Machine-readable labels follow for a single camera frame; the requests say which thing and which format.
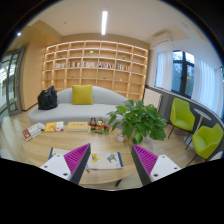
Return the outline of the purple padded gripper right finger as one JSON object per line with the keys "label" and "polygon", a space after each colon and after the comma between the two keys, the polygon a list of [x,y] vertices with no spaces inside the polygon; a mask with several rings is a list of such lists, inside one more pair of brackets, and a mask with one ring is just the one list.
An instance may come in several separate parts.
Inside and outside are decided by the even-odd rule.
{"label": "purple padded gripper right finger", "polygon": [[131,154],[143,186],[180,170],[166,155],[157,156],[139,145],[132,145]]}

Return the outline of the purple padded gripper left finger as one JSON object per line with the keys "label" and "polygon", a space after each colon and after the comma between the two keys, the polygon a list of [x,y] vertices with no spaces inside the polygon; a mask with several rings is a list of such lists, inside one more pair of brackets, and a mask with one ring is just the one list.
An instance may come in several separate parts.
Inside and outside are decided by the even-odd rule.
{"label": "purple padded gripper left finger", "polygon": [[80,146],[65,155],[56,153],[41,166],[41,169],[74,184],[78,184],[86,167],[90,153],[90,144]]}

